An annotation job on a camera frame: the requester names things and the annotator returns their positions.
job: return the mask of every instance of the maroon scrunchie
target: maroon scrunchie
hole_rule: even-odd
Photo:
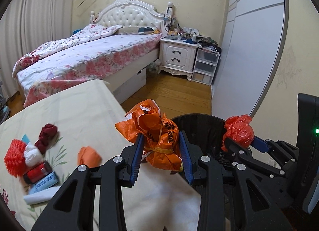
[[[42,128],[39,140],[35,143],[35,146],[40,150],[41,154],[45,154],[49,141],[53,139],[57,132],[58,128],[52,124],[46,124]]]

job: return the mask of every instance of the bed frame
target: bed frame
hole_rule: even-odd
[[[169,2],[168,7],[173,7],[173,3]],[[95,12],[91,11],[90,22],[105,27],[115,25],[123,25],[125,28],[150,27],[158,29],[164,35],[167,35],[167,30],[164,25],[164,14],[156,12],[153,5],[138,0],[116,0],[99,12],[95,20],[94,17]],[[103,80],[108,82],[108,87],[110,91],[113,92],[149,63],[158,58],[159,48],[156,48]]]

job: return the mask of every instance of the white headboard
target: white headboard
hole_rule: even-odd
[[[94,11],[91,12],[91,23],[105,27],[123,25],[124,27],[150,27],[167,33],[164,26],[164,14],[155,11],[153,5],[138,0],[116,0],[92,21]]]

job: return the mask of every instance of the tablecloth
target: tablecloth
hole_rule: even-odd
[[[92,146],[102,162],[120,155],[131,145],[114,124],[124,110],[102,80],[92,80],[43,99],[0,125],[0,158],[4,158],[12,139],[26,134],[32,143],[38,140],[46,123],[55,124],[59,136],[45,155],[61,183],[76,169],[82,146]],[[46,203],[29,206],[23,200],[27,187],[7,172],[0,160],[0,193],[15,218],[31,230]],[[122,188],[127,230],[169,231],[197,229],[200,196],[178,174],[141,164],[133,188]],[[98,220],[99,186],[95,196],[94,218]]]

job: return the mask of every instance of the white bottle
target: white bottle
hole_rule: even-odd
[[[193,34],[193,36],[192,36],[192,41],[193,41],[193,42],[195,42],[195,41],[196,41],[196,33],[195,33],[195,34]]]

